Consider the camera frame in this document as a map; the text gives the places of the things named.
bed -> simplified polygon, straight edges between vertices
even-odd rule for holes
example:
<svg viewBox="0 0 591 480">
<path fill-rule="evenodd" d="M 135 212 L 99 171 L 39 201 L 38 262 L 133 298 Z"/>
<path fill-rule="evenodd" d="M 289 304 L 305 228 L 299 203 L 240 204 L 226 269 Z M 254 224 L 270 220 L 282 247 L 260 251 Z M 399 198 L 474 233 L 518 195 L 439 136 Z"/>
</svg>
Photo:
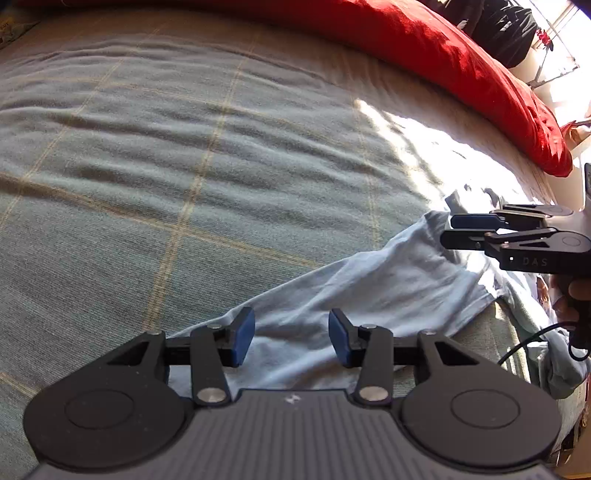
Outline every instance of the bed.
<svg viewBox="0 0 591 480">
<path fill-rule="evenodd" d="M 35 464 L 27 401 L 139 332 L 379 249 L 454 191 L 552 200 L 489 121 L 309 35 L 90 9 L 49 15 L 0 65 L 1 478 Z M 517 337 L 499 303 L 458 335 L 495 360 Z M 509 368 L 529 379 L 524 355 Z"/>
</svg>

white mark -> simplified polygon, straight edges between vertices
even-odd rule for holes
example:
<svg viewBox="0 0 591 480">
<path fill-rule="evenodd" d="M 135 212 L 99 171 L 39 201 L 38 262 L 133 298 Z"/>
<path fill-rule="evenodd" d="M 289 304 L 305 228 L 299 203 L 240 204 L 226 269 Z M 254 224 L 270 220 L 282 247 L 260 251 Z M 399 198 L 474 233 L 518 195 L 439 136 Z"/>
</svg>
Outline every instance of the white mark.
<svg viewBox="0 0 591 480">
<path fill-rule="evenodd" d="M 299 402 L 301 397 L 296 394 L 291 394 L 289 397 L 285 398 L 285 401 L 291 405 L 294 405 L 296 402 Z"/>
</svg>

textured gray surface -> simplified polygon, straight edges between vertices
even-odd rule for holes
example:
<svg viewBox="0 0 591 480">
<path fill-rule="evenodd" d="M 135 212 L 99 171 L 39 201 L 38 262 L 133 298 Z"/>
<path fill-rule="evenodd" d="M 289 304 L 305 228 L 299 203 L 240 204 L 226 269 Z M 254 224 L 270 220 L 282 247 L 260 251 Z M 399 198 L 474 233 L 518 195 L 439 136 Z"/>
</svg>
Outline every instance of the textured gray surface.
<svg viewBox="0 0 591 480">
<path fill-rule="evenodd" d="M 551 480 L 542 466 L 482 475 L 441 465 L 412 444 L 383 410 L 355 407 L 344 392 L 244 391 L 236 404 L 198 414 L 163 455 L 114 473 L 44 465 L 30 480 L 310 479 Z"/>
<path fill-rule="evenodd" d="M 549 197 L 490 123 L 341 46 L 166 9 L 42 22 L 0 52 L 0 478 L 34 466 L 44 385 L 379 248 L 465 184 Z"/>
</svg>

red cushion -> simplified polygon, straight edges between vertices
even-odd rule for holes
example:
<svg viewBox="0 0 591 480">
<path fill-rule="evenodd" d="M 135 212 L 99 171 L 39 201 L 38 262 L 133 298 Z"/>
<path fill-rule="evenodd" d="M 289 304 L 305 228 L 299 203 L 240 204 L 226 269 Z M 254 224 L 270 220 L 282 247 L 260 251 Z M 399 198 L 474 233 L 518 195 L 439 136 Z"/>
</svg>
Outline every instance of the red cushion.
<svg viewBox="0 0 591 480">
<path fill-rule="evenodd" d="M 17 0 L 63 6 L 61 0 Z M 143 0 L 66 0 L 72 7 Z M 552 112 L 461 31 L 416 0 L 173 0 L 351 45 L 441 86 L 494 123 L 547 173 L 566 177 L 570 152 Z"/>
</svg>

light blue cloth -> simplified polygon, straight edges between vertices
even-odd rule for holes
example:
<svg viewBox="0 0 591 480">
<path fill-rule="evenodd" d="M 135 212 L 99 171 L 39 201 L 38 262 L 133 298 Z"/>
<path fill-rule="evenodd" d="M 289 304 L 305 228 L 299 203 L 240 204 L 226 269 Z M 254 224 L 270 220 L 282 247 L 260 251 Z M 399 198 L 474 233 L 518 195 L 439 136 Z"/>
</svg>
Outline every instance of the light blue cloth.
<svg viewBox="0 0 591 480">
<path fill-rule="evenodd" d="M 448 215 L 430 212 L 381 250 L 314 270 L 211 320 L 227 324 L 243 306 L 255 311 L 256 334 L 246 361 L 238 369 L 226 369 L 232 394 L 240 388 L 351 389 L 358 371 L 340 366 L 328 336 L 328 312 L 334 307 L 354 325 L 374 323 L 395 336 L 423 329 L 452 336 L 502 296 L 525 330 L 549 325 L 531 296 L 529 274 L 504 272 L 481 252 L 441 247 Z M 590 365 L 573 365 L 564 332 L 548 340 L 550 351 L 540 352 L 538 346 L 534 360 L 540 362 L 542 386 L 563 398 L 583 381 Z M 170 385 L 189 395 L 188 367 L 173 367 Z"/>
</svg>

